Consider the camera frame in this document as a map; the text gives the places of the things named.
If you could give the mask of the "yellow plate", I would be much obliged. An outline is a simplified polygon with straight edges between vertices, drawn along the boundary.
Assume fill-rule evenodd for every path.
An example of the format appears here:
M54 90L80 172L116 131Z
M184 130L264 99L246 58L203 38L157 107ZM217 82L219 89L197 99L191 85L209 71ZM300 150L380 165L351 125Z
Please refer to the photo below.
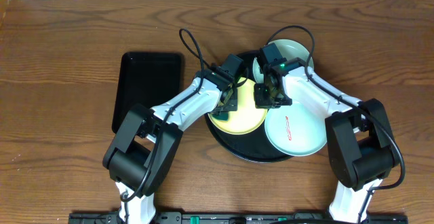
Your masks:
M216 117L209 114L212 124L217 129L228 134L247 134L257 129L265 120L268 110L257 109L254 101L254 85L256 83L247 81L237 89L237 110L229 111L227 118Z

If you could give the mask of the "light blue plate bottom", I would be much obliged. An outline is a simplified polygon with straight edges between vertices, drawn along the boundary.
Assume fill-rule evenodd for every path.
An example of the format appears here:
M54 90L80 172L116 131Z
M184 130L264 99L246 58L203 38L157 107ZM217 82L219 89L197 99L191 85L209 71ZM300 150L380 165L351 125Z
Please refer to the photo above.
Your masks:
M324 121L299 102L269 109L264 129L272 146L290 156L314 154L327 143Z

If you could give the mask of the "green sponge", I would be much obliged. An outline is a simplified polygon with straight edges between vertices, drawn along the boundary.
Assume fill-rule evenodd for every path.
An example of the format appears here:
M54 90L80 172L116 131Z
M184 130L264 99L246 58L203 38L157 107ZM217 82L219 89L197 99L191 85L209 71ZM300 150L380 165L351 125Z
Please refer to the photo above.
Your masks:
M213 114L213 117L217 120L227 121L229 119L229 113L226 111L220 111Z

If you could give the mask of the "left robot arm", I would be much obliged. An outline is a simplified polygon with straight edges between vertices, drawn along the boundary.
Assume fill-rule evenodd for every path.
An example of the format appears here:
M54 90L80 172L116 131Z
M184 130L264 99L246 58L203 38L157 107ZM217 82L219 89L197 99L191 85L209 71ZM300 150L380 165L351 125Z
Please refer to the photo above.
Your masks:
M224 107L241 77L238 71L206 69L171 100L127 112L102 165L120 193L122 223L150 223L154 193L170 170L184 131L206 113Z

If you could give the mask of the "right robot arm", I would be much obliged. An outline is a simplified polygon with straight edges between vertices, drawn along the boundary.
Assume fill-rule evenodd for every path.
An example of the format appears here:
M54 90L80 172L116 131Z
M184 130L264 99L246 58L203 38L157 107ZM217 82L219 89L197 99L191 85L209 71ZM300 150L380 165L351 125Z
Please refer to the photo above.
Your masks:
M329 162L338 179L329 214L335 221L362 223L375 191L403 155L395 142L383 104L349 96L320 78L305 61L280 58L253 61L255 93L267 102L264 121L268 141L290 156L308 156L328 147Z

